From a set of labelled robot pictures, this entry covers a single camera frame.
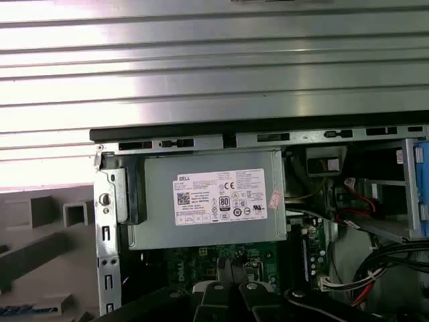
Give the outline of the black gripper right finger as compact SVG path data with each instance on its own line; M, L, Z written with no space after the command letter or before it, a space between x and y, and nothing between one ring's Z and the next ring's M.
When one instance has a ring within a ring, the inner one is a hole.
M292 288L283 294L270 292L249 281L241 259L233 260L233 280L240 301L252 321L385 321L311 290Z

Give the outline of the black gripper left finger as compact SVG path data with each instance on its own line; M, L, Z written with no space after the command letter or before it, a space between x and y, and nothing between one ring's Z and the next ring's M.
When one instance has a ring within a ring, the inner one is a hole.
M194 285L191 293L167 286L115 309L99 321L228 321L233 290L229 258L217 260L217 279Z

